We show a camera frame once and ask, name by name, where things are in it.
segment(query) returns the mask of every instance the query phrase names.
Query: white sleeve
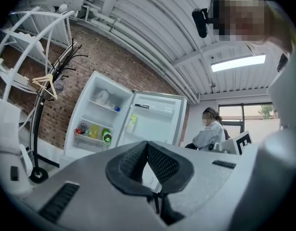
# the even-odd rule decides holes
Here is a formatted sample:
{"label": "white sleeve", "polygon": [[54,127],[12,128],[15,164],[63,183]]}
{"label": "white sleeve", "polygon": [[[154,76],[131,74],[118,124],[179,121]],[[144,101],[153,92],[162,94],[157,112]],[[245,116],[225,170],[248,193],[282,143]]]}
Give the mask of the white sleeve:
{"label": "white sleeve", "polygon": [[222,128],[219,124],[211,124],[202,130],[193,138],[193,144],[198,147],[204,147],[215,141],[215,138],[218,137],[222,132]]}

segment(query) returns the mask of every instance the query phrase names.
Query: green plant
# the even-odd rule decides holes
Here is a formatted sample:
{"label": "green plant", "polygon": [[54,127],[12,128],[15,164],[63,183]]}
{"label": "green plant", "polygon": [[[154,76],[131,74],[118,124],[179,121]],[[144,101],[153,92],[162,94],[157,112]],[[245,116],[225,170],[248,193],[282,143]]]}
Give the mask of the green plant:
{"label": "green plant", "polygon": [[273,105],[265,104],[261,106],[261,110],[258,110],[258,113],[263,116],[263,119],[271,119],[272,116],[270,113],[273,111]]}

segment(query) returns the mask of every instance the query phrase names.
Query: wooden hanger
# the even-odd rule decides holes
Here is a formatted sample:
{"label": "wooden hanger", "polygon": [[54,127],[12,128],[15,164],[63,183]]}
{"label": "wooden hanger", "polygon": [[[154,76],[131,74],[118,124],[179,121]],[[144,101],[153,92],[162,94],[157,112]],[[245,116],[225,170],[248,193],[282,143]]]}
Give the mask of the wooden hanger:
{"label": "wooden hanger", "polygon": [[[52,93],[50,93],[48,90],[46,90],[46,87],[44,87],[43,85],[39,84],[39,82],[45,82],[45,81],[49,81],[50,82]],[[53,86],[53,83],[52,83],[52,74],[47,74],[46,76],[43,76],[43,77],[34,78],[34,79],[32,79],[32,83],[37,84],[38,86],[40,86],[41,88],[43,88],[46,92],[48,92],[55,99],[58,98],[57,93],[56,93],[56,90],[55,90],[55,87]]]}

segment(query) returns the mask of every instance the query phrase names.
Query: open refrigerator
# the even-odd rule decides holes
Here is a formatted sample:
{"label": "open refrigerator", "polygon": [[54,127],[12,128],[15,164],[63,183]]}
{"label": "open refrigerator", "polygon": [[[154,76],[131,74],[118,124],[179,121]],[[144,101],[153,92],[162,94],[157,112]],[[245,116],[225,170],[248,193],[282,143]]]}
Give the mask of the open refrigerator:
{"label": "open refrigerator", "polygon": [[[131,91],[94,71],[73,110],[60,167],[86,155],[138,141],[178,145],[185,110],[185,97]],[[87,131],[77,133],[82,124]],[[104,131],[110,134],[110,143],[103,140]],[[148,165],[143,172],[143,184],[160,191],[160,184]]]}

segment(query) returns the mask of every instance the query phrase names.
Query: black window frame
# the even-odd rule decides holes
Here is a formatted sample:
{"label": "black window frame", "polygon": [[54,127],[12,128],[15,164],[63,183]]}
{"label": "black window frame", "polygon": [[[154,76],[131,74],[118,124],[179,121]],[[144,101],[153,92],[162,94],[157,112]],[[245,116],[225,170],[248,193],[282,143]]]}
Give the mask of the black window frame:
{"label": "black window frame", "polygon": [[252,106],[252,105],[268,105],[271,104],[271,102],[267,103],[236,103],[236,104],[219,104],[219,115],[220,113],[220,107],[237,107],[240,106],[242,108],[242,121],[223,121],[222,124],[224,126],[241,126],[240,134],[245,132],[245,114],[244,114],[244,106]]}

